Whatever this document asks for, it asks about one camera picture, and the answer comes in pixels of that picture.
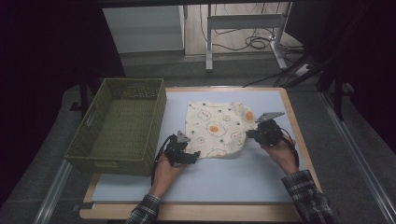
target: plaid sleeve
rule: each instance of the plaid sleeve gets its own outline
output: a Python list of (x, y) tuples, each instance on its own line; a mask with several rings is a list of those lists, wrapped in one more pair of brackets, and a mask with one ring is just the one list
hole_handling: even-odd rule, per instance
[(282, 178), (304, 223), (333, 223), (329, 199), (315, 185), (308, 170)]
[(125, 224), (152, 223), (157, 219), (160, 208), (160, 198), (152, 194), (146, 194), (142, 202), (132, 211)]

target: hand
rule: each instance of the hand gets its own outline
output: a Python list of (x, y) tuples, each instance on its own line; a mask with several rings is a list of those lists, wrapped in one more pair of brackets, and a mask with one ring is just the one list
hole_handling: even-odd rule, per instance
[(165, 154), (162, 154), (158, 160), (154, 181), (149, 193), (162, 198), (186, 167), (187, 164), (180, 164), (178, 167), (171, 166), (168, 158)]
[[(286, 135), (283, 136), (295, 145), (294, 140), (290, 139)], [(286, 175), (291, 175), (299, 171), (295, 163), (293, 153), (291, 152), (288, 144), (286, 144), (283, 140), (281, 140), (278, 144), (274, 146), (260, 144), (260, 147), (267, 151), (271, 159), (273, 159), (273, 161), (276, 162), (276, 164), (278, 164), (280, 168), (282, 168), (283, 172), (285, 172)]]

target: gray floor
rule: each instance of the gray floor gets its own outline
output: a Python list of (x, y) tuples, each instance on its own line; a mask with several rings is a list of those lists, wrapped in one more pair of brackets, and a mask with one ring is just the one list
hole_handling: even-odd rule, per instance
[[(277, 72), (274, 56), (266, 53), (218, 55), (214, 72), (210, 74), (205, 72), (203, 57), (177, 54), (161, 57), (122, 55), (127, 77), (163, 77), (167, 87), (241, 86)], [(317, 79), (312, 77), (287, 91), (319, 182), (332, 202), (336, 223), (387, 223), (315, 89)], [(259, 84), (271, 87), (275, 80), (272, 78)], [(74, 102), (79, 102), (78, 87), (64, 94), (63, 107), (48, 138), (2, 207), (0, 223), (32, 223), (35, 220), (80, 120), (80, 112), (69, 111)], [(396, 177), (392, 174), (396, 169), (395, 155), (347, 97), (343, 108), (345, 124), (377, 178), (395, 201)], [(107, 223), (106, 220), (84, 220), (78, 215), (90, 179), (90, 175), (71, 170), (49, 223)]]

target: person's left hand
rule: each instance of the person's left hand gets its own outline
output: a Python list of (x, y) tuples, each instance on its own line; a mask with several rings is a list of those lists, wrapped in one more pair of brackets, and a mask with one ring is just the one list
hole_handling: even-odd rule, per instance
[(162, 154), (158, 160), (154, 181), (149, 193), (162, 198), (187, 165), (180, 164), (178, 167), (173, 167), (165, 154)]

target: green plastic crate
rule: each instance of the green plastic crate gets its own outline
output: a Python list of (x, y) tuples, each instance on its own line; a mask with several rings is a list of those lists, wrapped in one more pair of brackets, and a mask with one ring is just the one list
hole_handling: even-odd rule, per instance
[(106, 78), (64, 158), (84, 173), (150, 175), (165, 105), (163, 79)]

